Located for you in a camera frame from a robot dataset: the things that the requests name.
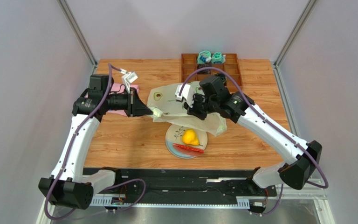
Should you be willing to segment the pale green avocado plastic bag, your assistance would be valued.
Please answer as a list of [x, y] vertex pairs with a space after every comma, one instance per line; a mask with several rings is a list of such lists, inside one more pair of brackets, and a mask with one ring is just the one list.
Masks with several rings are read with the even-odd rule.
[[178, 126], [209, 132], [218, 136], [227, 130], [226, 120], [218, 113], [208, 114], [205, 120], [187, 114], [184, 103], [176, 101], [179, 83], [151, 89], [147, 106], [153, 111], [153, 122], [168, 122]]

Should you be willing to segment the yellow fake lemon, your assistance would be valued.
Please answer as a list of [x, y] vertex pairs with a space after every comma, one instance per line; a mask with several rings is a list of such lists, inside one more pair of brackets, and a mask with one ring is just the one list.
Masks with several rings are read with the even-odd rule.
[[197, 136], [197, 133], [193, 129], [185, 130], [181, 137], [181, 140], [186, 145], [203, 147], [203, 145], [200, 144], [200, 140]]

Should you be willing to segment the red fake watermelon slice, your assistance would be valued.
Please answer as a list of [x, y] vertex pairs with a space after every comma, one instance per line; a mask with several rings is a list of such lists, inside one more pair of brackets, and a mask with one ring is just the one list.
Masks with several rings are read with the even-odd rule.
[[191, 147], [191, 146], [188, 146], [188, 145], [181, 145], [181, 144], [173, 143], [172, 146], [178, 152], [180, 152], [182, 154], [185, 154], [185, 155], [188, 155], [188, 156], [195, 156], [196, 157], [196, 156], [201, 156], [201, 155], [204, 154], [203, 149]]

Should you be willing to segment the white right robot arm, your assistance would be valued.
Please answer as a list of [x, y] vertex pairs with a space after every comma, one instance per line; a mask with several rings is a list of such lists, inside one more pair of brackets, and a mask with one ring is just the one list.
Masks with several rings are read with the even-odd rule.
[[208, 114], [218, 113], [252, 131], [282, 157], [281, 163], [253, 170], [248, 181], [255, 190], [276, 184], [286, 184], [297, 190], [305, 186], [319, 163], [322, 152], [319, 142], [307, 142], [295, 136], [241, 91], [230, 93], [220, 77], [203, 79], [200, 88], [202, 93], [196, 93], [189, 84], [178, 85], [175, 97], [184, 102], [187, 114], [205, 120]]

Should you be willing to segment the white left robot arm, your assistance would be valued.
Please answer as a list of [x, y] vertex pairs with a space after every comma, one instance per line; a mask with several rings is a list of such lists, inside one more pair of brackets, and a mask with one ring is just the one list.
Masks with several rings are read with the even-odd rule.
[[74, 102], [71, 129], [62, 155], [50, 177], [41, 178], [38, 188], [46, 202], [55, 206], [85, 210], [93, 196], [113, 186], [117, 168], [102, 168], [84, 178], [85, 159], [103, 115], [108, 111], [124, 111], [128, 117], [152, 115], [135, 88], [111, 93], [113, 79], [109, 75], [91, 75], [89, 87]]

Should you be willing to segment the pink folded t-shirt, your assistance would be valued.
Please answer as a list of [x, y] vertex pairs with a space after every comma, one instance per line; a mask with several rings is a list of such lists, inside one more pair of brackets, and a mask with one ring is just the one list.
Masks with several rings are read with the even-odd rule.
[[92, 80], [73, 104], [74, 116], [89, 115], [101, 120], [110, 111], [122, 111], [129, 117], [129, 93], [111, 90], [107, 79]]

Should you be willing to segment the dark rolled sock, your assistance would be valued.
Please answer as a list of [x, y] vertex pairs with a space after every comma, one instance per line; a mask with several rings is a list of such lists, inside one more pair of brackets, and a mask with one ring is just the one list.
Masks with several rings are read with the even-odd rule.
[[[210, 67], [210, 66], [211, 66], [211, 64], [197, 64], [197, 70], [204, 68], [204, 67]], [[209, 74], [211, 74], [211, 70], [210, 69], [201, 70], [197, 74], [209, 75]]]

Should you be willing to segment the white blue ceramic plate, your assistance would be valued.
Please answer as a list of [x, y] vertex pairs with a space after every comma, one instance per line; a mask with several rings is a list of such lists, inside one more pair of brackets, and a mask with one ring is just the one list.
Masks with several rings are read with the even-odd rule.
[[165, 134], [167, 149], [182, 159], [203, 155], [207, 142], [206, 132], [178, 125], [171, 125]]

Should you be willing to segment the wooden compartment tray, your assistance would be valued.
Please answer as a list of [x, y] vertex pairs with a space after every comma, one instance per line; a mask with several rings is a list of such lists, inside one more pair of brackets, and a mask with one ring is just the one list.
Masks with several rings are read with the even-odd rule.
[[[197, 63], [198, 59], [198, 53], [184, 53], [181, 54], [181, 66], [180, 66], [180, 78], [179, 82], [184, 82], [194, 71], [197, 69], [203, 68], [203, 67], [214, 67], [217, 69], [220, 69], [222, 71], [225, 71], [227, 74], [229, 74], [234, 81], [237, 83], [239, 87], [244, 86], [244, 82], [242, 79], [241, 71], [240, 71], [240, 65], [239, 65], [239, 59], [236, 53], [223, 53], [223, 55], [226, 55], [226, 62], [223, 64], [200, 64]], [[221, 72], [216, 70], [203, 70], [195, 74], [192, 78], [189, 79], [189, 82], [194, 81], [201, 81], [204, 78], [207, 78], [209, 75], [215, 75], [217, 76]], [[233, 84], [232, 81], [230, 81], [228, 78], [224, 77], [224, 85], [229, 89], [230, 92], [237, 91], [237, 88], [235, 87], [235, 84]]]

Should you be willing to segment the teal rolled sock left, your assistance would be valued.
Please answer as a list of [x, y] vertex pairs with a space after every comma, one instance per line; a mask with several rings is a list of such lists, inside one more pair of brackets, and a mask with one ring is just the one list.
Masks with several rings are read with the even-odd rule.
[[210, 63], [212, 60], [211, 52], [208, 50], [201, 51], [197, 56], [197, 64]]

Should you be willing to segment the teal rolled sock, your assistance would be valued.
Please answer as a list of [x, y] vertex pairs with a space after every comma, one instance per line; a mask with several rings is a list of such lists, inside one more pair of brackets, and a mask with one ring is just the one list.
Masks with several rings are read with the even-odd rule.
[[212, 64], [224, 64], [226, 62], [226, 55], [221, 52], [215, 52], [211, 57]]
[[208, 50], [201, 51], [197, 56], [197, 64], [210, 63], [212, 60], [211, 52]]

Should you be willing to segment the teal rolled sock right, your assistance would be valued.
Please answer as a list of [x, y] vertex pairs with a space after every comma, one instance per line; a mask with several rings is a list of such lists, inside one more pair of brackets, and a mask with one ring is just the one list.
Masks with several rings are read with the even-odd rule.
[[226, 55], [221, 52], [215, 52], [211, 57], [212, 64], [224, 64], [226, 62]]

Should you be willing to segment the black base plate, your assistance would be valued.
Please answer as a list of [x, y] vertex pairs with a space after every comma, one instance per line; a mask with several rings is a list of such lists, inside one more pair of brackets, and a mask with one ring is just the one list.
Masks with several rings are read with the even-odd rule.
[[104, 193], [122, 194], [126, 203], [133, 203], [145, 189], [139, 204], [154, 205], [234, 205], [239, 196], [265, 200], [278, 195], [274, 186], [252, 195], [246, 186], [251, 174], [251, 170], [123, 168], [118, 182], [136, 181]]

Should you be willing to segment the aluminium frame rail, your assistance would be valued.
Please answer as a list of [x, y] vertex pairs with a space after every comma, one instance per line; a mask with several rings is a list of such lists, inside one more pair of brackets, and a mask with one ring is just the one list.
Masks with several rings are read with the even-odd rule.
[[322, 189], [307, 185], [257, 187], [247, 179], [249, 171], [119, 169], [115, 182], [102, 190], [90, 180], [95, 170], [85, 169], [80, 183], [59, 180], [51, 205], [75, 210], [101, 206], [107, 210], [128, 206], [151, 208], [228, 208], [248, 210], [257, 216], [268, 213], [269, 200], [312, 200], [322, 223], [334, 219]]

